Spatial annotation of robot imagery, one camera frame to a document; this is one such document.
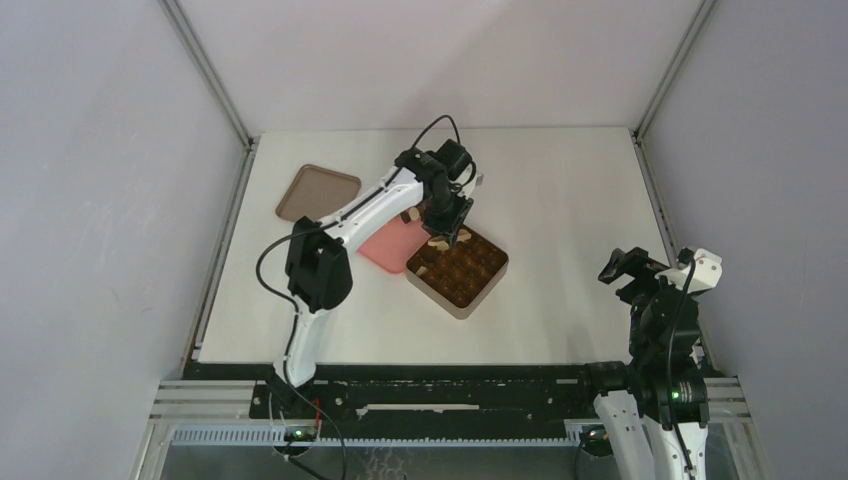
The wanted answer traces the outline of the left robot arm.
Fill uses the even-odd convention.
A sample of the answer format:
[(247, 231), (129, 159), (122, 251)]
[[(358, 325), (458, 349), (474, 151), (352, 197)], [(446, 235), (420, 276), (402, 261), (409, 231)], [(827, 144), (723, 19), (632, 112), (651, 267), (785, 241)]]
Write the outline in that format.
[(351, 255), (413, 207), (421, 210), (422, 227), (429, 235), (454, 246), (478, 183), (476, 164), (458, 141), (448, 139), (435, 151), (412, 146), (398, 155), (375, 187), (319, 220), (297, 220), (289, 235), (269, 245), (270, 250), (288, 247), (287, 287), (279, 295), (294, 309), (291, 334), (273, 363), (283, 380), (274, 392), (277, 408), (298, 417), (311, 407), (313, 392), (305, 383), (315, 375), (327, 317), (352, 291)]

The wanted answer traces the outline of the gold chocolate box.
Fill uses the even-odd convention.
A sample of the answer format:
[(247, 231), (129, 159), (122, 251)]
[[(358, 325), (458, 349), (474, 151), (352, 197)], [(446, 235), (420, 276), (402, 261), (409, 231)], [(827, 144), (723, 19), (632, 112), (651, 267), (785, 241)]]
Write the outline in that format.
[(462, 226), (452, 247), (435, 237), (427, 240), (406, 261), (405, 275), (448, 314), (465, 320), (495, 288), (508, 265), (503, 249)]

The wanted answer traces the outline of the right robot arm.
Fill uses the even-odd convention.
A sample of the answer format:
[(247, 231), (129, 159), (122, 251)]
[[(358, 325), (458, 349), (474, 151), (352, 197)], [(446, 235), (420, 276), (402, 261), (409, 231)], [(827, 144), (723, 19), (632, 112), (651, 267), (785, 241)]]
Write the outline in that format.
[(722, 274), (721, 258), (685, 248), (672, 268), (641, 248), (614, 249), (598, 275), (611, 284), (627, 275), (617, 297), (630, 307), (629, 363), (584, 366), (577, 393), (603, 430), (581, 436), (596, 454), (605, 441), (623, 479), (703, 479), (710, 420), (703, 372), (693, 359), (700, 338), (701, 293)]

